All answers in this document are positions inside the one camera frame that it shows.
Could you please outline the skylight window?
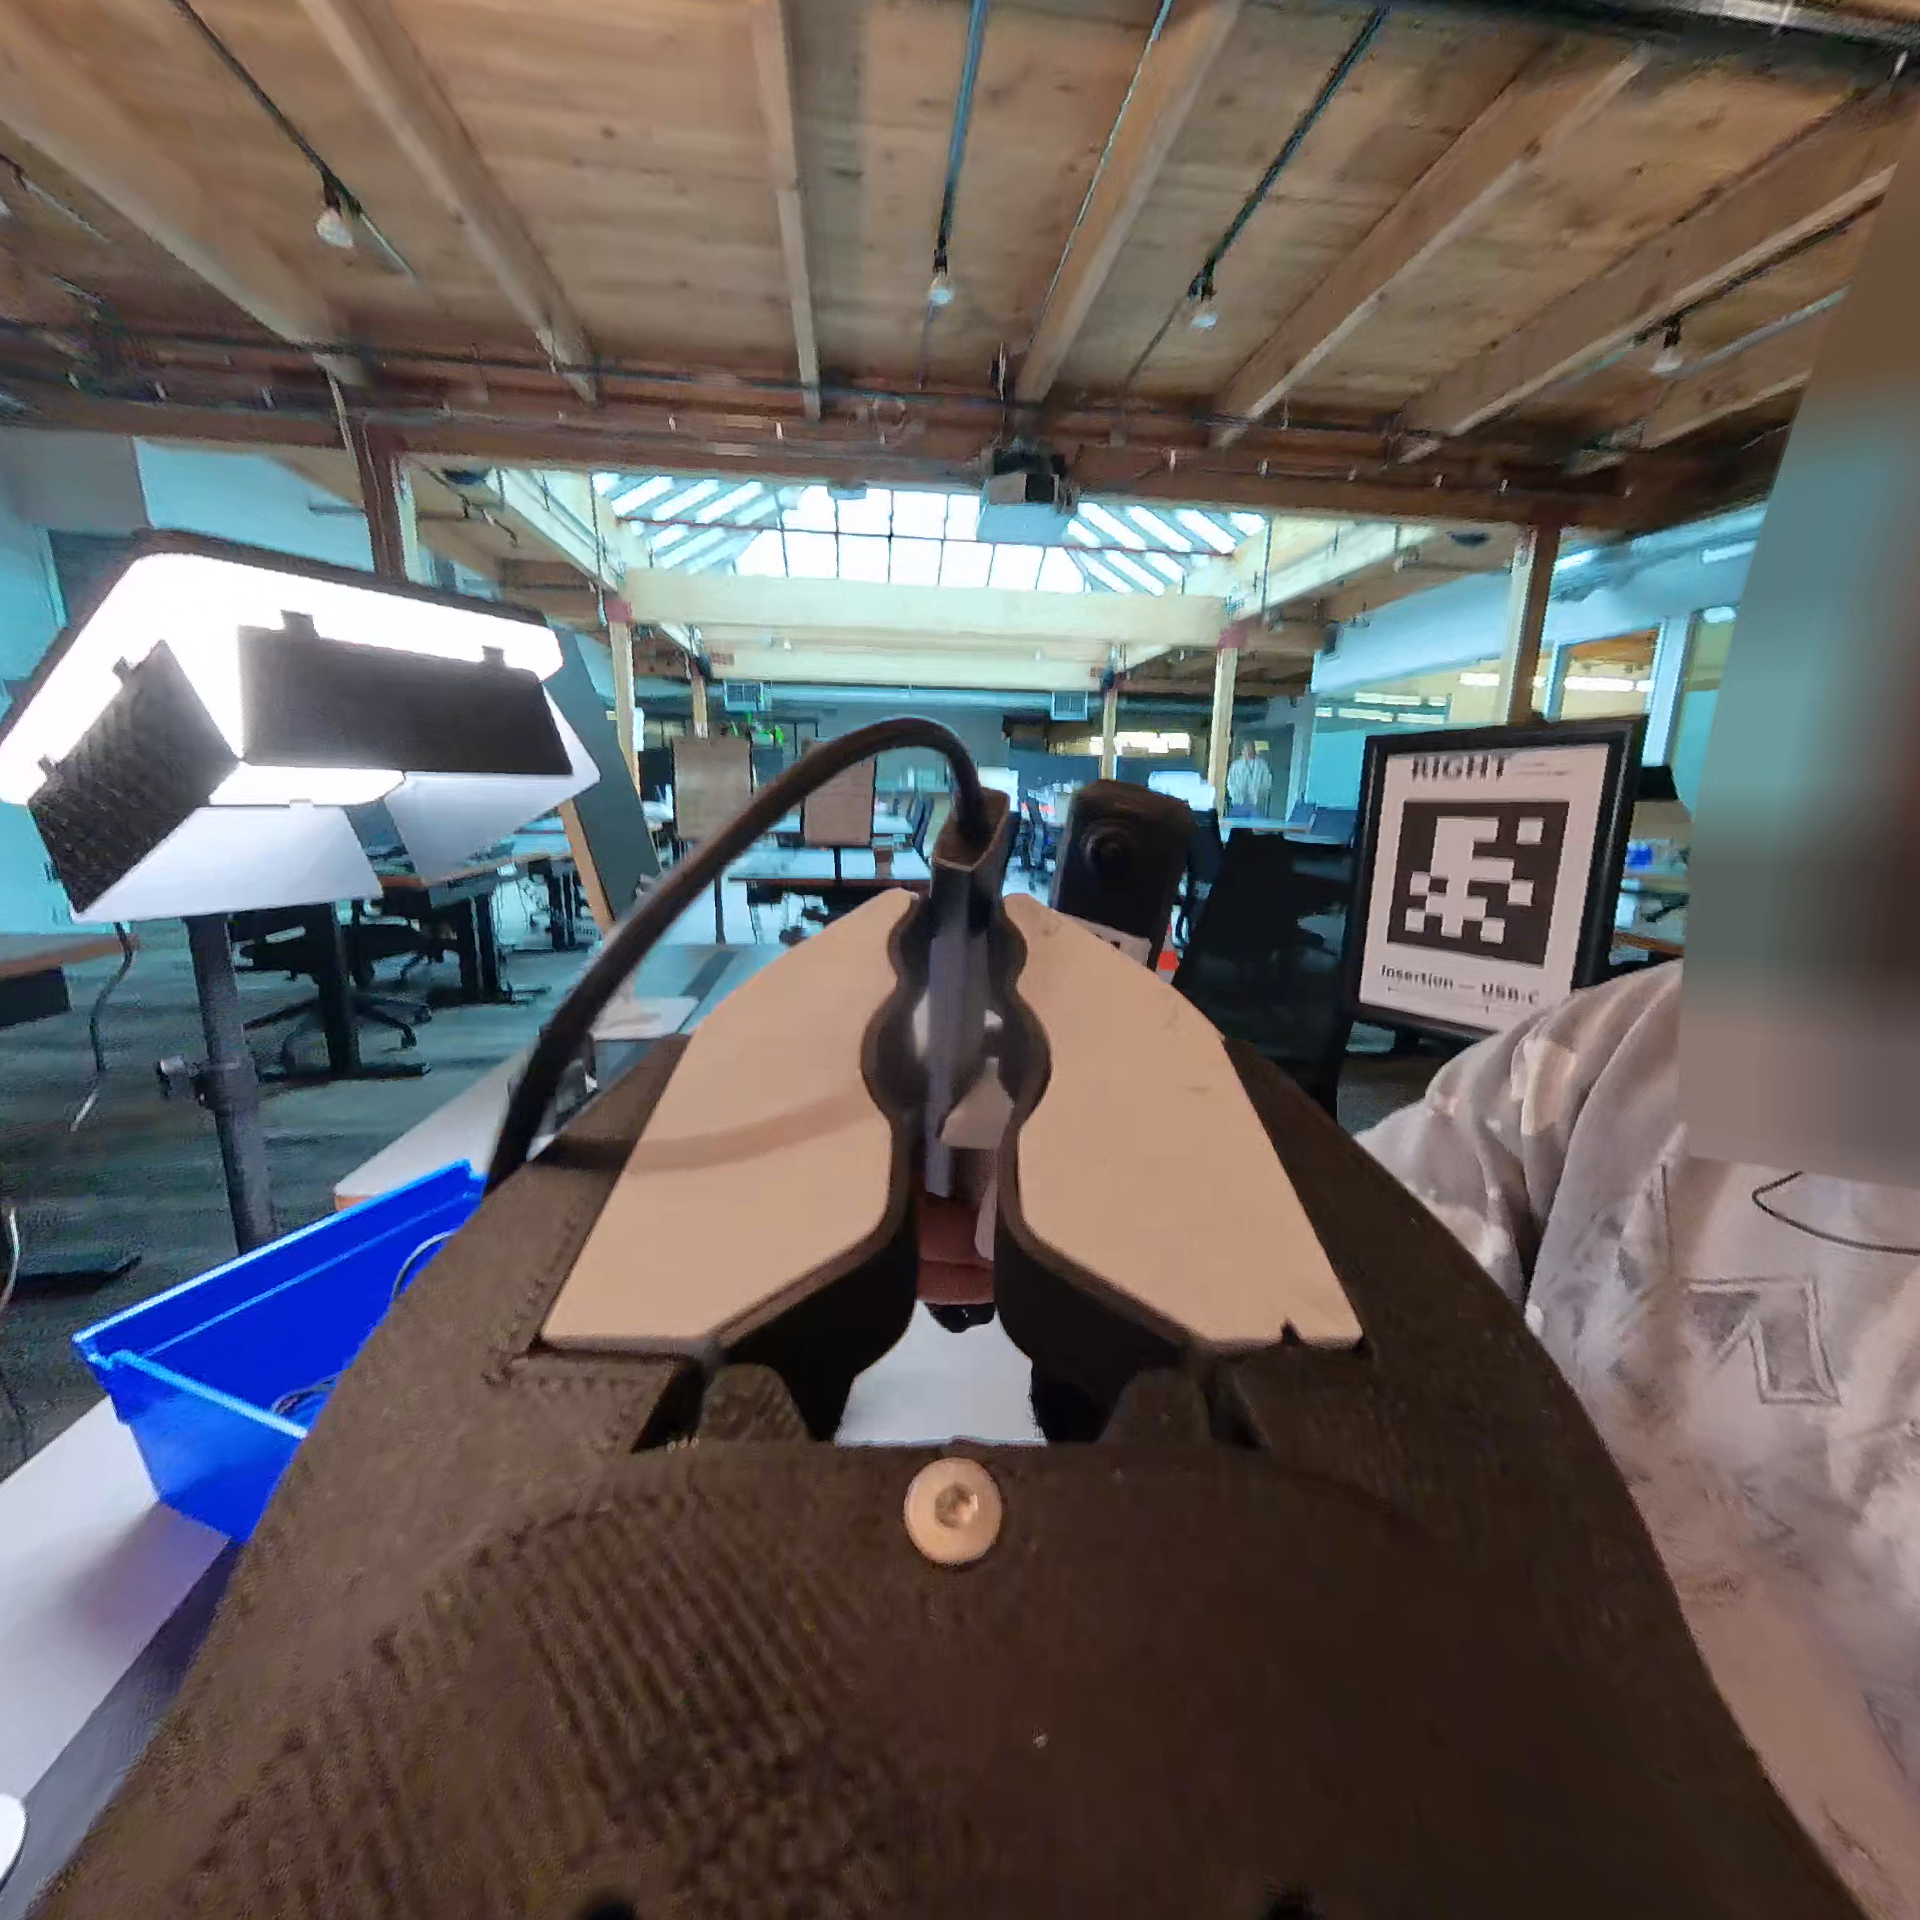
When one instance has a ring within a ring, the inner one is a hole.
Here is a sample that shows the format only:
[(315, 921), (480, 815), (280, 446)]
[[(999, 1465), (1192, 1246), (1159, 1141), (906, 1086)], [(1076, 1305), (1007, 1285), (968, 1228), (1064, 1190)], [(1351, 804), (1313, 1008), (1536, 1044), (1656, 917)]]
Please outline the skylight window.
[(593, 486), (657, 566), (738, 580), (1164, 597), (1195, 589), (1272, 528), (1256, 511), (1096, 498), (1057, 533), (994, 537), (975, 492), (620, 469)]

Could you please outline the black office chair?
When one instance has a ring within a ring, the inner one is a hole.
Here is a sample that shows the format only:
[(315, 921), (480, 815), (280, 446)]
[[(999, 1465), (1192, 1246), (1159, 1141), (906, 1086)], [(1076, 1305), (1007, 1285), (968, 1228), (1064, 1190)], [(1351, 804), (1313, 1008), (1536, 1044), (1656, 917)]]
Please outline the black office chair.
[(1354, 1032), (1354, 852), (1235, 831), (1173, 988), (1231, 1042), (1283, 1070), (1331, 1117)]

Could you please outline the framed marker sign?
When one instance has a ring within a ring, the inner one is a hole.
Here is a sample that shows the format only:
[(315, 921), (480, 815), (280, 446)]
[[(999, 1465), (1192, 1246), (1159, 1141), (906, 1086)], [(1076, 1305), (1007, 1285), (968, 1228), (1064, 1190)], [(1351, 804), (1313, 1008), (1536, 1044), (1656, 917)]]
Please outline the framed marker sign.
[(1341, 985), (1360, 1024), (1476, 1042), (1604, 978), (1643, 720), (1375, 733)]

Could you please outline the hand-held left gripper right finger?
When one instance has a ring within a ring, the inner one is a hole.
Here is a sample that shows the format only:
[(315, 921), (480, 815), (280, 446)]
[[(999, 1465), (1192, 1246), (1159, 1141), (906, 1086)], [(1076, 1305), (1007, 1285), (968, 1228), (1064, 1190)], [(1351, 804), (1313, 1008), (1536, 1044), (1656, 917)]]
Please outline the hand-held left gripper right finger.
[(1231, 1044), (1090, 922), (1017, 895), (994, 934), (994, 1302), (1044, 1432), (1100, 1432), (1145, 1376), (1208, 1397), (1363, 1324)]

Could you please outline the blue plastic bin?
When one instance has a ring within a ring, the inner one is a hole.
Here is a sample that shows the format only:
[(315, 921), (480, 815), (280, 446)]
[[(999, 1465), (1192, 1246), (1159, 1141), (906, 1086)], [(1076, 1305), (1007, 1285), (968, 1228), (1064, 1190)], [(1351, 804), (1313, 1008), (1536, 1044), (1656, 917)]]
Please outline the blue plastic bin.
[(448, 1164), (76, 1332), (156, 1497), (248, 1541), (341, 1374), (483, 1194)]

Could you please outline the dark panel on wooden stand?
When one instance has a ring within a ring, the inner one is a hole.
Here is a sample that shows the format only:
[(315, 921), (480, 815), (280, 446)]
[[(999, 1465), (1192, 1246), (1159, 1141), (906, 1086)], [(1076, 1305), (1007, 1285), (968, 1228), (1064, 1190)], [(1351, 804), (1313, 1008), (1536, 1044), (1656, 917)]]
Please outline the dark panel on wooden stand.
[(596, 773), (587, 789), (560, 806), (560, 815), (593, 921), (609, 932), (655, 888), (661, 858), (609, 700), (593, 679), (587, 649), (575, 631), (557, 628), (557, 637), (562, 664), (547, 689)]

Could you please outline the studio light panel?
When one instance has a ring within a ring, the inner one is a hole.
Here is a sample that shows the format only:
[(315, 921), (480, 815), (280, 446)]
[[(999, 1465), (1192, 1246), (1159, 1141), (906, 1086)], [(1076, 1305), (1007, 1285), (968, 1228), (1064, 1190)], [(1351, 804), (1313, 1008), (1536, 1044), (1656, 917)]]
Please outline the studio light panel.
[(3, 793), (81, 921), (371, 897), (361, 809), (443, 880), (599, 781), (560, 672), (537, 612), (147, 533), (7, 711)]

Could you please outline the wooden office desk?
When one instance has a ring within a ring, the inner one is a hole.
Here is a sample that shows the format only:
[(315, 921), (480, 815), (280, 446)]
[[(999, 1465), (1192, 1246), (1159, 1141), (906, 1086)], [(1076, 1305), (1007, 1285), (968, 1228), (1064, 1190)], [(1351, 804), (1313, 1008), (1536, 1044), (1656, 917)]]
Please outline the wooden office desk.
[(124, 968), (138, 956), (138, 940), (127, 929), (4, 932), (3, 934), (3, 1030), (72, 1009), (66, 973), (83, 964), (114, 958)]

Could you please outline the grey light stand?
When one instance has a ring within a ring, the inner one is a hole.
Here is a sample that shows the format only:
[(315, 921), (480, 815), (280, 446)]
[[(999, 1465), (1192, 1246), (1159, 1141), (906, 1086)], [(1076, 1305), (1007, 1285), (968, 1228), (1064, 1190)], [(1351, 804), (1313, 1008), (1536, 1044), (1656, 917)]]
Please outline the grey light stand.
[(183, 919), (187, 960), (194, 973), (202, 1058), (157, 1062), (160, 1081), (185, 1087), (210, 1114), (223, 1167), (232, 1236), (241, 1257), (280, 1234), (272, 1204), (272, 1167), (260, 1117), (260, 1092), (249, 1047), (228, 919)]

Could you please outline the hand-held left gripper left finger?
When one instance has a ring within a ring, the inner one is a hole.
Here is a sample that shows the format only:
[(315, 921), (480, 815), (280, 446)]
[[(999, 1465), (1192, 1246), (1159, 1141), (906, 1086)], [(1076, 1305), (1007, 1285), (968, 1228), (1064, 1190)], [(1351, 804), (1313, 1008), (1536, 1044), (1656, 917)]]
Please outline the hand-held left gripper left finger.
[(541, 1324), (570, 1354), (756, 1364), (834, 1438), (917, 1301), (928, 901), (876, 893), (682, 1048)]

